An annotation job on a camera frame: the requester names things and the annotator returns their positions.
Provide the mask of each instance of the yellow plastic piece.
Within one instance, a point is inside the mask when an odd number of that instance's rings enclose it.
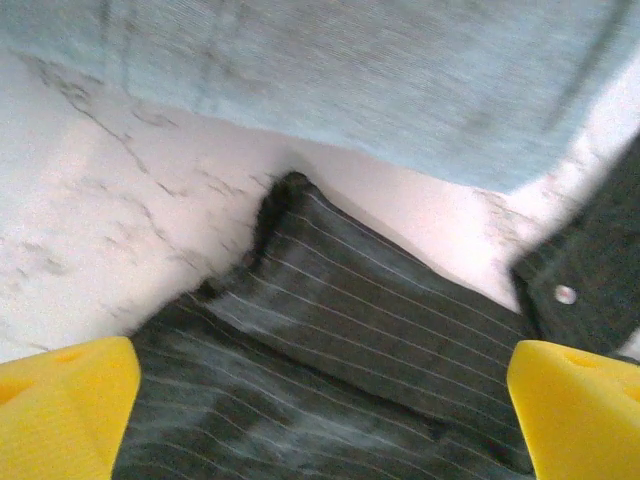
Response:
[[[126,337],[0,364],[0,479],[111,478],[139,384]]]
[[[640,478],[640,367],[527,340],[507,383],[538,480]]]

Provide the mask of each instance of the metal snap button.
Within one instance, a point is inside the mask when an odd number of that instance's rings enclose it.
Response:
[[[566,285],[558,285],[556,287],[555,296],[556,300],[560,303],[564,303],[565,305],[573,305],[576,303],[576,299],[578,298],[576,291]]]

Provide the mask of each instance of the light blue towel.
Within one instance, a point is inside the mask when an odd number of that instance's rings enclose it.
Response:
[[[507,191],[562,156],[640,41],[640,0],[0,0],[0,40],[143,99]]]

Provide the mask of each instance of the pinstripe cushion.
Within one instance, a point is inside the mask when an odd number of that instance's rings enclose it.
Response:
[[[290,174],[241,265],[133,336],[114,478],[524,478],[504,381],[534,335]]]

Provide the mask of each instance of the white marble surface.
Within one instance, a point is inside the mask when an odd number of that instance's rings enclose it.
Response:
[[[249,245],[271,178],[290,168],[515,309],[509,262],[579,207],[640,124],[638,52],[557,169],[500,195],[142,104],[5,50],[0,71],[0,361],[129,331],[220,274]]]

